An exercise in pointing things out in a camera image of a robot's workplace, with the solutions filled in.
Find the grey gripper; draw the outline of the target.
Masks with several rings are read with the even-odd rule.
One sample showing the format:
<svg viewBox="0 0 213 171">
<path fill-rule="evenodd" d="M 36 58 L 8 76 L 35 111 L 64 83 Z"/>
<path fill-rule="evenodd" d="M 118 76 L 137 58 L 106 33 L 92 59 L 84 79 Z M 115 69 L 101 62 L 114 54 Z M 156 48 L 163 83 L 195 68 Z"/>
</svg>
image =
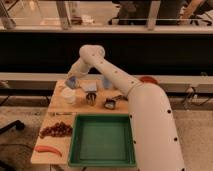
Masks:
<svg viewBox="0 0 213 171">
<path fill-rule="evenodd" d="M 90 102 L 92 101 L 92 106 L 94 106 L 96 103 L 96 98 L 97 98 L 97 95 L 96 95 L 96 92 L 98 90 L 97 84 L 95 82 L 82 83 L 81 88 L 83 89 L 85 93 L 92 93 L 91 98 L 90 98 L 90 94 L 86 95 L 86 102 L 87 104 L 90 105 Z"/>
</svg>

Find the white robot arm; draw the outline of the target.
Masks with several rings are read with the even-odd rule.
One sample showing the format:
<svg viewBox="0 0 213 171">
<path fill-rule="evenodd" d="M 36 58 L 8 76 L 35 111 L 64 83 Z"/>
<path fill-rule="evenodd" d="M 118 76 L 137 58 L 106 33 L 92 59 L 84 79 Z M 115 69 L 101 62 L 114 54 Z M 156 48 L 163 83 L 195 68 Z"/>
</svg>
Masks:
<svg viewBox="0 0 213 171">
<path fill-rule="evenodd" d="M 104 59 L 100 45 L 83 45 L 79 59 L 68 76 L 84 77 L 96 68 L 128 99 L 135 143 L 137 168 L 140 171 L 186 171 L 169 99 L 153 83 L 142 83 L 136 77 Z"/>
</svg>

